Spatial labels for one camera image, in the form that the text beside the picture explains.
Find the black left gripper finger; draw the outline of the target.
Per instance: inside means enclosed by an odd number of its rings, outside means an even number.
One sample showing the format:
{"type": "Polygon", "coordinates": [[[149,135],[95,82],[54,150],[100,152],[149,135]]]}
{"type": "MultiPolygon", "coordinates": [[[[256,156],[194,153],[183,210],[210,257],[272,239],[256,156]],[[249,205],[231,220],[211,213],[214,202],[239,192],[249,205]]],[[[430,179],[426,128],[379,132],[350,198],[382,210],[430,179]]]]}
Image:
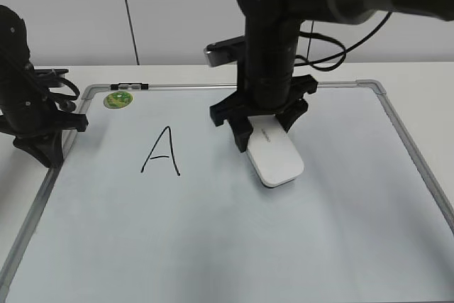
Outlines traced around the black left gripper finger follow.
{"type": "Polygon", "coordinates": [[[62,131],[30,138],[15,137],[13,145],[33,156],[46,168],[60,167],[63,163],[62,131]]]}

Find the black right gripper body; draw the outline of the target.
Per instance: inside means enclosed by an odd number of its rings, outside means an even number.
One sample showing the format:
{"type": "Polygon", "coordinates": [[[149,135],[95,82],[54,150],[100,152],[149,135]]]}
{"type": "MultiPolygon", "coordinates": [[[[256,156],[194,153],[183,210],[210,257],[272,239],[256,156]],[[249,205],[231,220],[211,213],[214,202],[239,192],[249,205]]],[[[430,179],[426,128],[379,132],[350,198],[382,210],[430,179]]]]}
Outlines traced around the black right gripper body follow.
{"type": "Polygon", "coordinates": [[[222,126],[225,120],[233,117],[276,115],[296,100],[304,99],[305,94],[314,94],[317,88],[318,82],[311,75],[293,77],[287,99],[283,105],[272,109],[255,104],[245,92],[236,90],[224,100],[210,106],[209,114],[216,127],[222,126]]]}

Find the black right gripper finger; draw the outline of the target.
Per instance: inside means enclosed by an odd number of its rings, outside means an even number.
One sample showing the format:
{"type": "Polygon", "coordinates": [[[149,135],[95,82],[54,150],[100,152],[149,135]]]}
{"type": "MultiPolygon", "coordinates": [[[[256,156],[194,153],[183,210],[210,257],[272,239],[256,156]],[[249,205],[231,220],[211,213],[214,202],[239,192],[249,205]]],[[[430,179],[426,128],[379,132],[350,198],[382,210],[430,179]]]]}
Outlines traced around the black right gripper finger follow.
{"type": "Polygon", "coordinates": [[[253,126],[247,116],[233,117],[228,119],[231,127],[235,144],[241,153],[248,148],[250,136],[253,133],[253,126]]]}
{"type": "Polygon", "coordinates": [[[308,103],[305,99],[298,99],[283,112],[276,114],[275,117],[286,133],[289,132],[293,124],[308,110],[308,103]]]}

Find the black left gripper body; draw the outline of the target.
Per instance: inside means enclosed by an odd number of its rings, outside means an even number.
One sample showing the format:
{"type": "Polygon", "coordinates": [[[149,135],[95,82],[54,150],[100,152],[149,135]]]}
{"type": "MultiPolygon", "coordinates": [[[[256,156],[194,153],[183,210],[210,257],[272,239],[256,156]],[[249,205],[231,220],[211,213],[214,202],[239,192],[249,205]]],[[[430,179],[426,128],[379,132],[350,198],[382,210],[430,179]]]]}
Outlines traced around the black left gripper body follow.
{"type": "Polygon", "coordinates": [[[59,110],[49,99],[1,106],[1,112],[1,133],[19,138],[45,136],[63,130],[84,132],[88,126],[85,114],[59,110]]]}

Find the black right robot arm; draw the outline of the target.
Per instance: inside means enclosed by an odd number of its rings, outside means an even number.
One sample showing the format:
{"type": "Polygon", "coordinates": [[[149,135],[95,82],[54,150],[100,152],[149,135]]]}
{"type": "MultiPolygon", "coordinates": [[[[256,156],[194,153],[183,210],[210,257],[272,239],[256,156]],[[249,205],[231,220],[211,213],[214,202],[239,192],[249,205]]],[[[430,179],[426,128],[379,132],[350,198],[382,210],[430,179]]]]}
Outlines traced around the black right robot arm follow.
{"type": "Polygon", "coordinates": [[[297,54],[305,21],[360,25],[378,11],[453,20],[453,0],[236,0],[245,19],[242,36],[207,45],[211,67],[237,65],[235,92],[210,107],[216,126],[228,123],[244,152],[253,134],[251,118],[271,115],[288,131],[303,115],[305,94],[317,90],[309,76],[294,76],[309,60],[297,54]]]}

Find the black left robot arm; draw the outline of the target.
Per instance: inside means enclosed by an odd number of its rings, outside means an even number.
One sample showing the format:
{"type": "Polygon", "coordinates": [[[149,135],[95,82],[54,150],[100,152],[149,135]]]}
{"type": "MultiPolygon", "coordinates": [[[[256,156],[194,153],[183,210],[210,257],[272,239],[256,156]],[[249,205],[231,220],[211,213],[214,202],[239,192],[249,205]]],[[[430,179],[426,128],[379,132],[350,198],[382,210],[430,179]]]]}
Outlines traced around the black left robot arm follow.
{"type": "Polygon", "coordinates": [[[80,91],[67,69],[36,69],[25,21],[1,6],[1,132],[43,166],[62,165],[62,132],[84,132],[88,120],[76,114],[80,91]]]}

